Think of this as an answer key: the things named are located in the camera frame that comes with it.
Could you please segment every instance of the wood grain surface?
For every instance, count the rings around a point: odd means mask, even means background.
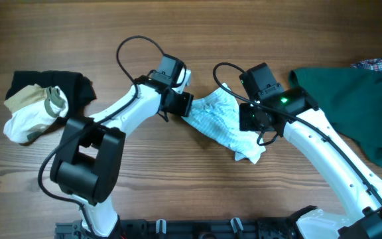
[[[79,219],[75,205],[48,198],[36,181],[62,129],[30,146],[3,135],[11,117],[3,100],[14,70],[83,73],[97,94],[88,116],[128,91],[115,50],[131,35],[151,37],[185,61],[192,71],[186,90],[195,98],[217,88],[212,68],[222,61],[244,69],[267,62],[288,88],[295,68],[382,57],[382,1],[26,2],[0,5],[0,238],[52,238],[55,222]],[[136,40],[121,59],[139,76],[157,67],[160,54]],[[222,68],[219,77],[244,94],[238,72]],[[382,178],[382,169],[346,142]],[[45,185],[60,192],[48,172]],[[256,165],[235,162],[233,152],[176,117],[169,123],[152,117],[128,138],[113,200],[122,218],[147,220],[287,216],[310,204],[343,213],[325,180],[284,139],[268,146]]]

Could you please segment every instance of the clothing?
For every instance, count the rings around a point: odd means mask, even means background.
[[[58,86],[66,95],[68,100],[68,113],[65,119],[57,122],[65,124],[67,119],[76,115],[78,111],[96,99],[91,82],[82,74],[67,71],[16,71],[14,72],[11,88],[8,90],[5,99],[14,96],[18,91],[28,85],[38,84],[40,87]]]
[[[357,62],[351,66],[354,68],[374,70],[382,73],[382,58],[362,60],[361,62]]]
[[[193,100],[189,116],[182,118],[204,135],[235,151],[236,161],[248,158],[256,163],[266,150],[256,144],[256,133],[239,130],[237,100],[221,88],[205,98]]]
[[[58,116],[68,112],[68,100],[58,87],[26,86],[4,102],[13,117],[4,134],[13,142],[27,143],[39,137]]]
[[[382,167],[382,73],[358,68],[300,68],[291,86],[302,86],[334,129],[355,140]]]

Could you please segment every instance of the striped cloth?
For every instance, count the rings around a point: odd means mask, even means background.
[[[354,68],[374,70],[382,73],[382,58],[362,60],[351,65]]]
[[[192,127],[235,152],[235,160],[248,158],[256,163],[264,146],[258,146],[255,132],[239,130],[237,100],[218,88],[209,96],[192,101],[190,115],[183,117]]]

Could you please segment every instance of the white sock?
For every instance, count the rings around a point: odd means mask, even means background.
[[[4,134],[13,142],[27,143],[39,137],[58,116],[64,117],[68,111],[66,95],[59,87],[49,87],[46,99],[25,106],[13,113],[5,124]]]

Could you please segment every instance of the green shirt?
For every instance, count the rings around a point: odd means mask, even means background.
[[[289,76],[325,112],[334,129],[382,167],[382,73],[356,68],[300,68]]]

